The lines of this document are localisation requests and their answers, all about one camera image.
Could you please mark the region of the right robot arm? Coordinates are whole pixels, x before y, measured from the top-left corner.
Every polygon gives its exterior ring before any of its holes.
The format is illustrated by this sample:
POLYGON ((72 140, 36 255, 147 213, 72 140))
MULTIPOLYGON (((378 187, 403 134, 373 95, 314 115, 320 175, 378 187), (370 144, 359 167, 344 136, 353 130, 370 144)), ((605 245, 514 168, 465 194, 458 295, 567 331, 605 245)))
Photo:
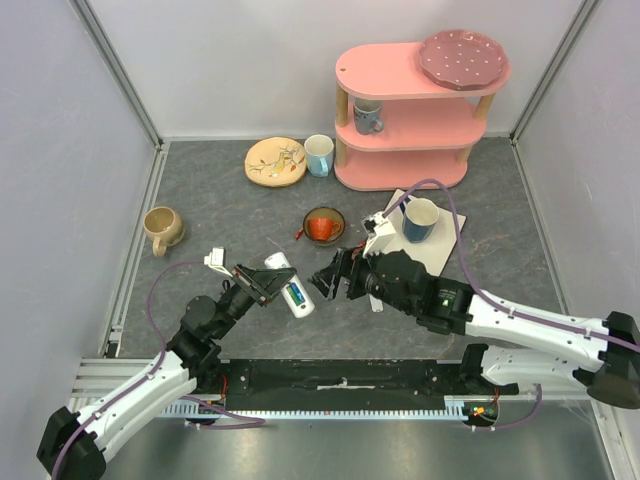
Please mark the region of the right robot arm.
POLYGON ((639 406, 639 330, 613 311, 605 319, 562 315, 517 304, 460 281, 434 276, 405 251, 364 254, 339 249, 309 279, 323 297, 370 295, 415 318, 430 332, 506 341, 551 357, 552 373, 611 406, 639 406))

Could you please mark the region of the white remote control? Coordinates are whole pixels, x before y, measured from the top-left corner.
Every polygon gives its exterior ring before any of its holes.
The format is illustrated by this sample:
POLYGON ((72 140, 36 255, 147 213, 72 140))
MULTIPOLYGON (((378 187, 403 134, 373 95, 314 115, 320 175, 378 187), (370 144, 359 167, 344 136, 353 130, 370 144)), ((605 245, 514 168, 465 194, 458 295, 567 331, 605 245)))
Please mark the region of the white remote control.
MULTIPOLYGON (((268 269, 291 268, 283 252, 276 252, 267 257, 264 265, 268 269)), ((281 294, 292 314, 298 319, 309 316, 315 310, 315 304, 297 275, 294 275, 281 289, 281 294)))

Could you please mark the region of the pink polka dot plate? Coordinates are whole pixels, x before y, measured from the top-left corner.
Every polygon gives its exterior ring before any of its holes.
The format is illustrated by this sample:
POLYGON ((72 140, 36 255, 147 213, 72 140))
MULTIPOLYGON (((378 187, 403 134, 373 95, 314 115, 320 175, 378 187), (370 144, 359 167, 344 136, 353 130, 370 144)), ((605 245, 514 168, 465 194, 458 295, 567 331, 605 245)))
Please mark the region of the pink polka dot plate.
POLYGON ((427 37, 417 61, 423 74, 435 84, 457 91, 484 89, 508 70, 503 47, 479 32, 454 29, 427 37))

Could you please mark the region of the blue battery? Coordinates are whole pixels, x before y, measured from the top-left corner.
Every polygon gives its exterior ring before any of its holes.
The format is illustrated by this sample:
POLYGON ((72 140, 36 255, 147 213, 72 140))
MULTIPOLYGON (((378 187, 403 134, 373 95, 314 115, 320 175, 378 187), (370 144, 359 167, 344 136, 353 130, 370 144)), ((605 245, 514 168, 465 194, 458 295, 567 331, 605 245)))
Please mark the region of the blue battery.
POLYGON ((295 283, 291 282, 287 286, 287 290, 296 305, 301 305, 305 302, 304 294, 295 283))

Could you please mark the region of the green battery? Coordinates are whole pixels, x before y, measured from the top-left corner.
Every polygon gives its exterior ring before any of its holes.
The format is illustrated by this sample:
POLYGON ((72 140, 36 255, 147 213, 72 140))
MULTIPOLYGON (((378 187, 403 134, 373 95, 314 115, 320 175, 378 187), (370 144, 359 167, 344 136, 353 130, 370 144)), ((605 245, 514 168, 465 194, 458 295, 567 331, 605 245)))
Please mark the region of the green battery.
POLYGON ((301 309, 306 307, 306 299, 303 293, 299 290, 299 288, 295 284, 291 284, 289 286, 290 295, 294 301, 294 304, 301 309))

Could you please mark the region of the orange cup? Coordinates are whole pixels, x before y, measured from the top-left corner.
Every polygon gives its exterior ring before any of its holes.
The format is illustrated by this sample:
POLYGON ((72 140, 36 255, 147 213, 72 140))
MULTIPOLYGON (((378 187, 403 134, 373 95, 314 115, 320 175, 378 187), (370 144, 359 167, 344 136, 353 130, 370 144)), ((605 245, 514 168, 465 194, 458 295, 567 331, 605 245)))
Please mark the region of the orange cup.
POLYGON ((332 236, 342 232, 339 222, 327 217, 315 217, 308 221, 309 236, 316 242, 328 242, 332 236))

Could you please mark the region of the white battery cover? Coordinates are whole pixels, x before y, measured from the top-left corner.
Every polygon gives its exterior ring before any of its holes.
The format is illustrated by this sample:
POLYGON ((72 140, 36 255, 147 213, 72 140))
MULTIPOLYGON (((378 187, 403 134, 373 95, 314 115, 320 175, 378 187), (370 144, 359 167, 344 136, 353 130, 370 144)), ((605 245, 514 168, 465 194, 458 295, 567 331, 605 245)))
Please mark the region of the white battery cover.
POLYGON ((381 313, 384 311, 384 304, 381 300, 373 296, 369 296, 369 301, 370 301, 371 309, 374 313, 381 313))

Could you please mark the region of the dark blue mug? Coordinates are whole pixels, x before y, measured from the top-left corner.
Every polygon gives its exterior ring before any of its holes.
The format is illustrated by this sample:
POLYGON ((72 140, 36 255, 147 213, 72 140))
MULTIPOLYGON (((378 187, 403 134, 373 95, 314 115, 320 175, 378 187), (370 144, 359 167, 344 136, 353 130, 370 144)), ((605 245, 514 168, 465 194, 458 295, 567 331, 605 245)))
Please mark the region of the dark blue mug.
POLYGON ((402 233, 410 243, 425 241, 432 233, 440 216, 438 206, 424 198, 406 198, 400 209, 403 215, 402 233))

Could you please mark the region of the yellow floral plate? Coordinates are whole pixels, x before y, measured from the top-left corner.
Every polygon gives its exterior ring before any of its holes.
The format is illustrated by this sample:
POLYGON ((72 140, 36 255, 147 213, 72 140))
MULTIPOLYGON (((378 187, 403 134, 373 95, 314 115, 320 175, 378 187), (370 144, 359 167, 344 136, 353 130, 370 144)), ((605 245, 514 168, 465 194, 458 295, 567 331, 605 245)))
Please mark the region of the yellow floral plate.
POLYGON ((289 137, 269 137, 255 143, 244 160, 245 175, 258 185, 276 188, 298 182, 307 172, 301 143, 289 137))

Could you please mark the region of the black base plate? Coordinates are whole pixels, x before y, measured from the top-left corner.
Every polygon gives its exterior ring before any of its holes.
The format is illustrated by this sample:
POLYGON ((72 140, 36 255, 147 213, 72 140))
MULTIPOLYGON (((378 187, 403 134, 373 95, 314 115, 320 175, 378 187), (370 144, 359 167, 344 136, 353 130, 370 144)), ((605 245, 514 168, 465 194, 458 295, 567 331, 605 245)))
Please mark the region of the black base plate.
POLYGON ((197 395, 225 394, 231 411, 440 410, 446 396, 515 396, 466 361, 233 359, 197 395))

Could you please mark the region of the pink three-tier shelf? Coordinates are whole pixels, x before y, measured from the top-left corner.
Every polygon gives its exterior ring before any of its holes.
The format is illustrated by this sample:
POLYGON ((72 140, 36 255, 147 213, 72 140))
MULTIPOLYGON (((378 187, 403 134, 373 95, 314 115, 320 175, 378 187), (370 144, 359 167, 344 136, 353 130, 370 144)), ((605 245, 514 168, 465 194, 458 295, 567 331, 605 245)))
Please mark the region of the pink three-tier shelf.
POLYGON ((423 178, 459 184, 486 131, 493 98, 511 76, 506 55, 495 58, 501 63, 495 80, 464 91, 445 88, 424 73, 431 59, 418 42, 365 44, 343 53, 335 67, 338 180, 360 191, 408 188, 423 178), (357 132, 358 99, 380 102, 381 132, 357 132))

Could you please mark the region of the grey mug on shelf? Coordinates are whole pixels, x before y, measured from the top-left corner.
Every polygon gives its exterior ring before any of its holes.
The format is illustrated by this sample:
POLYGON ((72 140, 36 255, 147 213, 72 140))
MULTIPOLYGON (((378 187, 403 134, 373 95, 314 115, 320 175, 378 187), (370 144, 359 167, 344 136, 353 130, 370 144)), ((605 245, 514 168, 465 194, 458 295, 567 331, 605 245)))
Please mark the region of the grey mug on shelf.
POLYGON ((356 98, 353 104, 355 128, 359 134, 377 134, 384 130, 381 119, 382 102, 356 98))

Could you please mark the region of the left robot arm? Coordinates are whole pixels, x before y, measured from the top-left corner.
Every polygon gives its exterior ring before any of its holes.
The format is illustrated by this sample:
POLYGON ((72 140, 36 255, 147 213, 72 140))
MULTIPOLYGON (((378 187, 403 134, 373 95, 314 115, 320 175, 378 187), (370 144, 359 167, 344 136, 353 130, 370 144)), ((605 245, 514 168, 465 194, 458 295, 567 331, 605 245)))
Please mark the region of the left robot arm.
POLYGON ((218 299, 186 306, 178 331, 136 375, 96 402, 48 419, 36 457, 53 479, 99 479, 124 445, 174 401, 208 393, 220 381, 222 339, 254 305, 266 306, 296 275, 292 267, 236 265, 218 299))

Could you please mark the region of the beige ceramic mug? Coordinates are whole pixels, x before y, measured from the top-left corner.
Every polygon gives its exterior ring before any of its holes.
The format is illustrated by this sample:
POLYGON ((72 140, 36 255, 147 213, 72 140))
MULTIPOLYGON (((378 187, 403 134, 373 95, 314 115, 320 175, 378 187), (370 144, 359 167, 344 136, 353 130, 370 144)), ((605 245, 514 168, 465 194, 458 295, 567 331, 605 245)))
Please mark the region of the beige ceramic mug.
POLYGON ((185 234, 181 216, 172 208, 159 206, 149 210, 143 219, 144 231, 152 242, 155 257, 163 257, 170 247, 180 243, 185 234))

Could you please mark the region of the light blue mug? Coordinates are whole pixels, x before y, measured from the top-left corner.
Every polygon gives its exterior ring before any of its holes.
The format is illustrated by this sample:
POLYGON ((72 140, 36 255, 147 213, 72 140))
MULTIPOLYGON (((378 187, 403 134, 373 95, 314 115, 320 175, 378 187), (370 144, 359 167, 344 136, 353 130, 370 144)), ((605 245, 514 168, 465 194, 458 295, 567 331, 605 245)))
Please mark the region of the light blue mug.
POLYGON ((315 134, 304 142, 307 169, 316 177, 327 177, 333 167, 334 143, 326 135, 315 134))

